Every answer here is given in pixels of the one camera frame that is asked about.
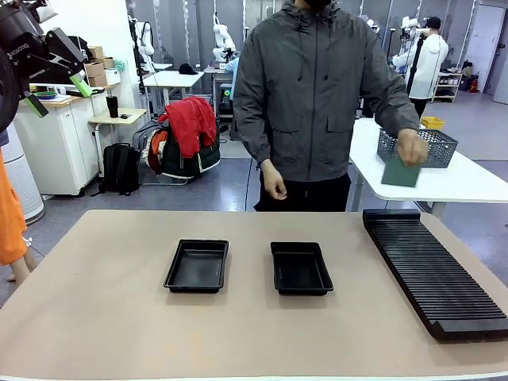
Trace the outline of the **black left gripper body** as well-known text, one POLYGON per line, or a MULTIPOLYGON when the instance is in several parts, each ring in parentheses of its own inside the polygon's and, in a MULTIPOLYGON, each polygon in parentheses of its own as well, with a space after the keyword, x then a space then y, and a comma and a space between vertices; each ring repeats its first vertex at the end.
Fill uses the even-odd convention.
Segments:
POLYGON ((49 2, 1 2, 1 86, 13 79, 14 65, 24 65, 27 55, 36 58, 35 68, 22 78, 34 78, 51 67, 49 47, 39 24, 44 20, 39 9, 49 10, 49 2))

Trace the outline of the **person's right hand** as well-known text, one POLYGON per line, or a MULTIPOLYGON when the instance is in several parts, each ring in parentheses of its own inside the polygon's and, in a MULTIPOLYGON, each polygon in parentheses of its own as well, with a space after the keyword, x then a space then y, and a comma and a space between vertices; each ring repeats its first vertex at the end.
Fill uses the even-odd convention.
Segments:
POLYGON ((260 164, 263 174, 264 189, 275 200, 282 201, 287 198, 287 189, 283 177, 273 163, 266 159, 260 164))

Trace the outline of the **person's left hand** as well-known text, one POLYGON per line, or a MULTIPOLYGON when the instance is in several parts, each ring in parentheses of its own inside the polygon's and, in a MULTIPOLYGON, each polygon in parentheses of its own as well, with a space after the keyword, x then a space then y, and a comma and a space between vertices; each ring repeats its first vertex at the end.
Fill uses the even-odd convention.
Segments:
POLYGON ((428 143, 416 130, 402 129, 397 137, 397 152, 406 166, 423 164, 428 159, 428 143))

